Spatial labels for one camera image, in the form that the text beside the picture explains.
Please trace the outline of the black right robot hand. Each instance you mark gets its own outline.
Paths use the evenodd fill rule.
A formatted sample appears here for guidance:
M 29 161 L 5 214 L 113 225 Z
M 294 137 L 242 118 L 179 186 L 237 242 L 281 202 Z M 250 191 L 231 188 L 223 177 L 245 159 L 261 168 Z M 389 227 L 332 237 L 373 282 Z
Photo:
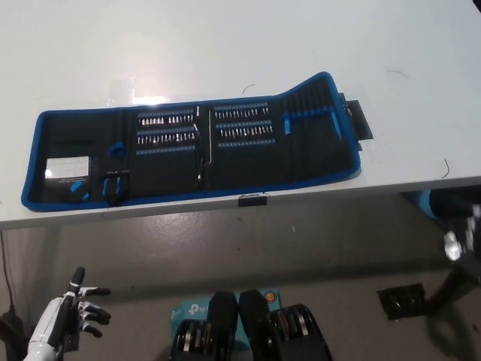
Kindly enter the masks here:
M 480 261 L 480 205 L 472 207 L 471 215 L 452 220 L 444 237 L 444 251 L 450 261 Z

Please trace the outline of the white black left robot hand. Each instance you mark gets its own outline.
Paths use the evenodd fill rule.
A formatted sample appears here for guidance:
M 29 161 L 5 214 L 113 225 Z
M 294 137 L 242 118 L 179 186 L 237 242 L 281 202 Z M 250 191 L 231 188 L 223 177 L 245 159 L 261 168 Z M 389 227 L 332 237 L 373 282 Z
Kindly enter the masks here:
M 85 287 L 83 279 L 86 270 L 78 267 L 72 276 L 67 291 L 52 299 L 44 309 L 28 343 L 29 356 L 42 356 L 57 360 L 65 351 L 70 339 L 81 332 L 94 338 L 101 338 L 102 332 L 95 323 L 108 325 L 111 315 L 102 307 L 87 301 L 89 296 L 108 296 L 110 289 L 105 287 Z

